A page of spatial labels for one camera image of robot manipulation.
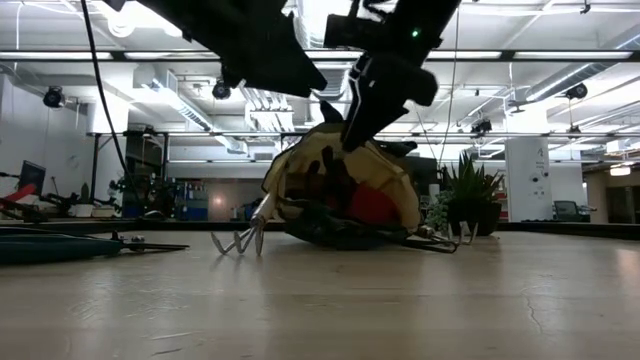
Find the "robotic arm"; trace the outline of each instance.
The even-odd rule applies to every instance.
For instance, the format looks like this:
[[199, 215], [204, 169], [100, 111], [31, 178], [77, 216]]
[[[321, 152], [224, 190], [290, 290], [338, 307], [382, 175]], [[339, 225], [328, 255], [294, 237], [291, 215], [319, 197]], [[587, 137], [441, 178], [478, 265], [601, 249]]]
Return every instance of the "robotic arm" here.
[[[105, 0], [120, 10], [125, 0]], [[282, 14], [286, 0], [139, 0], [197, 40], [222, 60], [224, 82], [301, 97], [327, 81], [296, 41], [293, 17]], [[407, 100], [429, 106], [438, 91], [435, 77], [422, 70], [429, 52], [462, 0], [398, 0], [393, 12], [362, 0], [379, 21], [358, 18], [360, 0], [348, 16], [327, 19], [325, 47], [364, 50], [350, 72], [354, 94], [342, 136], [353, 151], [407, 113]]]
[[363, 7], [380, 22], [358, 18], [359, 2], [353, 1], [348, 16], [329, 16], [324, 44], [365, 50], [349, 75], [353, 102], [342, 134], [345, 151], [353, 151], [406, 114], [407, 100], [432, 104], [438, 83], [422, 64], [442, 43], [440, 35], [461, 0], [399, 0], [391, 13], [375, 8], [385, 0], [363, 0]]

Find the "red fabric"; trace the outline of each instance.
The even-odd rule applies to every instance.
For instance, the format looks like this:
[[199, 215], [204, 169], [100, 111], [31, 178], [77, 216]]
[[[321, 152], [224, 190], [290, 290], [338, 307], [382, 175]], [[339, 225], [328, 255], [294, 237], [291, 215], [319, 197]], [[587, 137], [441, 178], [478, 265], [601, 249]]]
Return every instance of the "red fabric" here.
[[29, 184], [29, 185], [26, 185], [25, 187], [21, 188], [20, 190], [16, 191], [15, 193], [6, 196], [4, 199], [16, 202], [18, 200], [21, 200], [24, 197], [27, 197], [27, 196], [33, 194], [34, 192], [36, 192], [36, 186], [32, 185], [32, 184]]
[[368, 225], [397, 223], [400, 214], [390, 197], [382, 191], [360, 184], [353, 194], [347, 215]]

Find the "wooden table surface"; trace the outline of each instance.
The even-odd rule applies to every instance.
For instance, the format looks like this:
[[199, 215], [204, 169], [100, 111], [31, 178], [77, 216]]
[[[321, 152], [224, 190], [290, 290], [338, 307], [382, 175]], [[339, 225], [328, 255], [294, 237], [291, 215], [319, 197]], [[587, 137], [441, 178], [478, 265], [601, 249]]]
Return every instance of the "wooden table surface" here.
[[[455, 255], [186, 252], [0, 268], [0, 359], [640, 358], [640, 243], [539, 234]], [[230, 234], [221, 233], [230, 239]]]

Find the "potted plant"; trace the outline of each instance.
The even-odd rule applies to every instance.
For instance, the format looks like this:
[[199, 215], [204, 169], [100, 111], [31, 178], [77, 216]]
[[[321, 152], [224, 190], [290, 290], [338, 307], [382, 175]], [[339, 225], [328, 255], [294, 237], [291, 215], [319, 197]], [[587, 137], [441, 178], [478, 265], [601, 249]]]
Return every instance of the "potted plant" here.
[[477, 224], [478, 236], [493, 233], [502, 210], [502, 205], [496, 202], [495, 192], [504, 175], [485, 174], [484, 165], [474, 169], [467, 152], [460, 154], [458, 172], [452, 169], [452, 175], [446, 174], [452, 192], [447, 217], [454, 234], [459, 234], [461, 221], [466, 221], [470, 229]]
[[78, 218], [91, 217], [93, 212], [93, 201], [89, 196], [89, 185], [84, 183], [80, 188], [80, 201], [71, 209], [71, 216]]
[[435, 231], [447, 232], [449, 231], [449, 201], [451, 201], [453, 194], [449, 190], [441, 191], [436, 195], [435, 201], [429, 203], [427, 206], [427, 217], [425, 224]]

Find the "chair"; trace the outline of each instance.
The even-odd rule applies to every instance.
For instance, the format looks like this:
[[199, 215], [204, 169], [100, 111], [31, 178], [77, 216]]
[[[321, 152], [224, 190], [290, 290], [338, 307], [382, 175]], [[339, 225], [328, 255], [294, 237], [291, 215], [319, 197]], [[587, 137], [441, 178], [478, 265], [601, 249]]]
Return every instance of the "chair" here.
[[582, 216], [578, 210], [578, 205], [575, 201], [554, 201], [553, 205], [556, 208], [556, 219], [564, 222], [580, 222]]

